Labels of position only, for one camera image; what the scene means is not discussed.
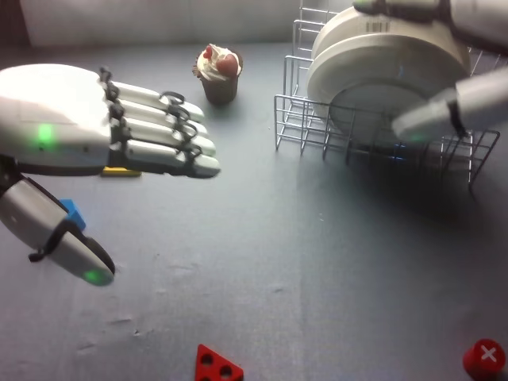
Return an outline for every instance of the chocolate cupcake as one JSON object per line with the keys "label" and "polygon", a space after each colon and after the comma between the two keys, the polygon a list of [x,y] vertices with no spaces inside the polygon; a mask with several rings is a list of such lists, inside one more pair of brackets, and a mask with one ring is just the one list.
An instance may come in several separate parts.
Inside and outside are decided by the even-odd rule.
{"label": "chocolate cupcake", "polygon": [[238,76],[243,66],[237,52],[210,44],[196,59],[192,72],[201,81],[208,101],[221,106],[237,96]]}

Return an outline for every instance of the yellow object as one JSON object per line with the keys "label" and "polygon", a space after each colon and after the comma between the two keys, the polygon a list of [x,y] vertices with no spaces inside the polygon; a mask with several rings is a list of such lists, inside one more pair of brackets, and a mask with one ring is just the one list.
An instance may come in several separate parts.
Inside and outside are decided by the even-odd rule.
{"label": "yellow object", "polygon": [[125,168],[111,168],[105,167],[101,173],[101,176],[116,176],[116,177],[139,177],[141,176],[141,172],[139,171],[131,171],[130,169]]}

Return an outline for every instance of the red triangular toy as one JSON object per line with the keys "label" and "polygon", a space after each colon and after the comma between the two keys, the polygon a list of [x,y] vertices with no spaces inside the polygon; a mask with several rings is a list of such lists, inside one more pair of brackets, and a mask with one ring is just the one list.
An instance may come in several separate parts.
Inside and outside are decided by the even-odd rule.
{"label": "red triangular toy", "polygon": [[195,381],[242,381],[244,371],[203,344],[198,346]]}

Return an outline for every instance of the white frosting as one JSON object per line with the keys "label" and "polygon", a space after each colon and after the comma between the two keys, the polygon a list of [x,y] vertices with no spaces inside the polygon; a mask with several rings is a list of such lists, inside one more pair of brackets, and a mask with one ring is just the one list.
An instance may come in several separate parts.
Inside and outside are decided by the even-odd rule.
{"label": "white frosting", "polygon": [[203,53],[205,53],[206,50],[204,50],[198,57],[197,66],[198,70],[201,72],[201,75],[203,77],[205,77],[209,81],[218,81],[218,80],[226,81],[227,79],[229,79],[229,77],[226,77],[225,75],[219,73],[219,70],[217,70],[217,67],[215,66],[217,61],[224,59],[228,54],[232,54],[237,60],[238,62],[237,75],[240,75],[241,73],[240,61],[238,60],[238,56],[235,53],[231,52],[229,49],[220,48],[217,45],[210,44],[210,46],[212,47],[211,60],[203,57]]}

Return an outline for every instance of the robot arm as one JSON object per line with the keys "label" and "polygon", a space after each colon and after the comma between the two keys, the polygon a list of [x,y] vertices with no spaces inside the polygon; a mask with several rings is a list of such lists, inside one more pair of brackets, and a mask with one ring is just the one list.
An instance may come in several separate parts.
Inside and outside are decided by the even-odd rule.
{"label": "robot arm", "polygon": [[113,281],[106,251],[22,173],[94,175],[105,166],[211,178],[220,171],[203,112],[183,96],[111,81],[77,67],[0,71],[0,221],[36,253],[88,283]]}
{"label": "robot arm", "polygon": [[[355,0],[368,14],[447,24],[455,37],[476,48],[508,56],[505,0]],[[401,140],[425,141],[467,129],[489,129],[508,120],[508,69],[465,79],[392,121]]]}

